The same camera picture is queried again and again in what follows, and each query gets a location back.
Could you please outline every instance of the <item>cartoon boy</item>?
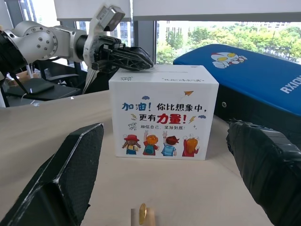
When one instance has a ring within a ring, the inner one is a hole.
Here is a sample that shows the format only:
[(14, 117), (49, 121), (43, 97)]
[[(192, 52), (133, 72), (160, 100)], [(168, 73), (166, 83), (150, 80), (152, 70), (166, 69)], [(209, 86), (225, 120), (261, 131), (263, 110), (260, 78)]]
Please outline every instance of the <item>cartoon boy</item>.
[(163, 143), (164, 148), (161, 152), (163, 156), (177, 156), (176, 148), (174, 147), (177, 143), (179, 143), (179, 139), (175, 136), (167, 137), (167, 131), (163, 132)]
[(239, 63), (243, 63), (247, 58), (245, 56), (239, 56), (236, 53), (213, 53), (211, 54), (211, 58), (213, 61), (213, 65), (217, 68), (226, 68), (230, 65), (237, 65)]
[(182, 156), (183, 157), (194, 157), (194, 154), (198, 153), (199, 150), (199, 146), (198, 145), (198, 140), (199, 138), (193, 137), (193, 134), (189, 135), (189, 139), (187, 139), (187, 137), (183, 137), (184, 140), (184, 151)]
[(159, 149), (159, 146), (156, 145), (158, 143), (158, 137), (155, 135), (149, 135), (149, 132), (146, 130), (144, 133), (144, 142), (145, 149), (143, 151), (143, 155), (156, 155), (155, 150)]
[(124, 140), (126, 141), (122, 148), (127, 148), (127, 154), (136, 154), (141, 148), (140, 144), (138, 144), (139, 139), (136, 135), (125, 135)]

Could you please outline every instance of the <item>wall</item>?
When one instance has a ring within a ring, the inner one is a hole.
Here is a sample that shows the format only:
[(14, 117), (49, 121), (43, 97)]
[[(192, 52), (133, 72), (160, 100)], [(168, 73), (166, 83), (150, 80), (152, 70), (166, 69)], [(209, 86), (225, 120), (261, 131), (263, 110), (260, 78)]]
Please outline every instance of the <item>wall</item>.
[(0, 0), (0, 25), (3, 29), (13, 28), (4, 0)]
[(300, 12), (300, 0), (133, 0), (134, 16)]
[(56, 15), (59, 20), (92, 18), (103, 4), (118, 6), (131, 17), (129, 0), (55, 0)]

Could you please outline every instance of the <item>white cardboard box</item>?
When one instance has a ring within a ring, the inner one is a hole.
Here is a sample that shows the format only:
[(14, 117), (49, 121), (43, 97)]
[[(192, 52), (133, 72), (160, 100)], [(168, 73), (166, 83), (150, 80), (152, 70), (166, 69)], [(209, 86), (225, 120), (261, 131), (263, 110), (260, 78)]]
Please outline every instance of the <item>white cardboard box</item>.
[(205, 159), (218, 90), (205, 67), (120, 69), (109, 86), (116, 156)]

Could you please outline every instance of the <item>desk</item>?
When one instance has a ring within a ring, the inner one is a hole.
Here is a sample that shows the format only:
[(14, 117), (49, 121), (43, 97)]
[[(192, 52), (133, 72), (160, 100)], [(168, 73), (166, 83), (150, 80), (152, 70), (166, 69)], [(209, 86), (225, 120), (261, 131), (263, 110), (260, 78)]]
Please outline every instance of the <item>desk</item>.
[(131, 208), (153, 207), (157, 226), (272, 226), (214, 118), (206, 161), (117, 158), (109, 92), (0, 110), (0, 218), (72, 131), (104, 123), (98, 175), (83, 226), (130, 226)]

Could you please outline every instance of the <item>lightning bolt drawing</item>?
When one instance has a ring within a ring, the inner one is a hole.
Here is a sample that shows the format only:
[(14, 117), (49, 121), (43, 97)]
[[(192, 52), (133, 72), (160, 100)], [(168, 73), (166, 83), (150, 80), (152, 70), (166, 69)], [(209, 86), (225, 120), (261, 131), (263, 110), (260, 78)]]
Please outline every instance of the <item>lightning bolt drawing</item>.
[(131, 115), (132, 115), (132, 117), (134, 118), (134, 120), (137, 119), (136, 115), (134, 115), (134, 114), (131, 114)]
[(192, 116), (192, 118), (189, 120), (189, 123), (193, 122), (195, 117), (196, 116)]

